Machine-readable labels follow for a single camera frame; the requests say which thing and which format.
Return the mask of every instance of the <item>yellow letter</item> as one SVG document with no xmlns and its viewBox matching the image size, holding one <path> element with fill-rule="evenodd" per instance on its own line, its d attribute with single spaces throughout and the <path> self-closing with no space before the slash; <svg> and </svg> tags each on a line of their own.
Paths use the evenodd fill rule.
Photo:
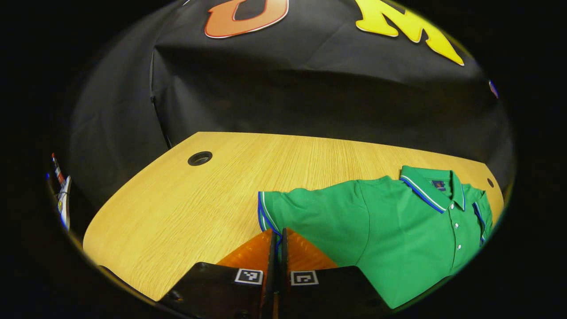
<svg viewBox="0 0 567 319">
<path fill-rule="evenodd" d="M 387 16 L 398 28 L 413 42 L 421 40 L 423 30 L 429 39 L 425 43 L 431 50 L 441 54 L 449 60 L 464 66 L 463 59 L 455 52 L 447 38 L 441 31 L 420 16 L 405 11 L 400 13 L 396 9 L 380 0 L 356 0 L 362 12 L 362 20 L 356 21 L 356 26 L 367 32 L 396 37 L 398 31 L 389 26 L 384 16 Z"/>
</svg>

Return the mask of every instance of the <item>wood grain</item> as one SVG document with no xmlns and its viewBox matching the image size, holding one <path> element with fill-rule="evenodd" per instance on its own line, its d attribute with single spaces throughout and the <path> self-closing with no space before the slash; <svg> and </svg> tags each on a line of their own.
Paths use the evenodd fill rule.
<svg viewBox="0 0 567 319">
<path fill-rule="evenodd" d="M 209 162 L 187 164 L 205 150 L 213 154 Z M 261 232 L 258 191 L 398 179 L 403 165 L 455 171 L 463 183 L 487 191 L 498 220 L 502 194 L 483 163 L 329 138 L 199 132 L 120 188 L 94 217 L 83 247 L 95 263 L 159 300 L 196 262 L 216 263 Z"/>
</svg>

